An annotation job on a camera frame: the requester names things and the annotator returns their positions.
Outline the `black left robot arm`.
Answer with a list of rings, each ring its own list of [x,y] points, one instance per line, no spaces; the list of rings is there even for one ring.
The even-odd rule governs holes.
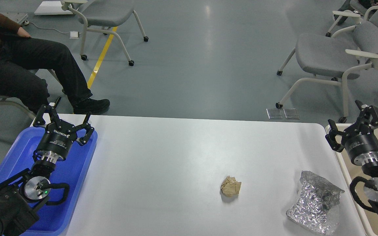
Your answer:
[[[56,163],[64,161],[74,142],[84,146],[94,128],[90,125],[91,112],[86,112],[83,123],[73,125],[59,118],[56,107],[41,106],[33,127],[45,129],[33,152],[33,166],[0,183],[0,236],[19,236],[38,220],[38,210],[45,205],[61,205],[70,191],[68,183],[52,183],[50,176]]]

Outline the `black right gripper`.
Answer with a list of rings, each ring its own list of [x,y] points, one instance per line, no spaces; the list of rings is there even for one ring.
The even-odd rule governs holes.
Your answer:
[[[378,128],[378,107],[368,106],[360,100],[355,103],[360,109],[356,127],[340,131],[335,122],[328,119],[330,130],[325,137],[333,151],[341,153],[345,149],[353,165],[364,165],[378,161],[378,139],[374,134]],[[343,137],[343,144],[336,141],[336,136]]]

